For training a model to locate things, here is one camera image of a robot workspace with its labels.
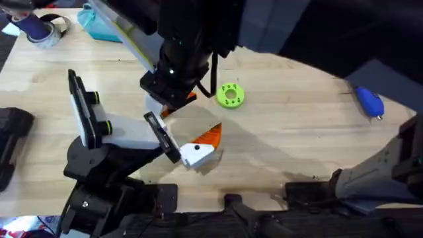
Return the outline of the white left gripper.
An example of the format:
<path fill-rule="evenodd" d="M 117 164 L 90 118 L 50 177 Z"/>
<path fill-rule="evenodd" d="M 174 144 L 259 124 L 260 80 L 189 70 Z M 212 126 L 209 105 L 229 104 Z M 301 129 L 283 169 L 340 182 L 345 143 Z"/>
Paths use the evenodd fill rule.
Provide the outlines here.
<path fill-rule="evenodd" d="M 178 148 L 158 118 L 165 106 L 146 95 L 145 109 L 143 121 L 105 114 L 105 120 L 90 122 L 78 116 L 79 135 L 67 150 L 63 175 L 79 182 L 120 182 L 163 154 L 172 163 L 181 159 L 186 167 L 196 168 L 220 145 L 222 123 Z"/>

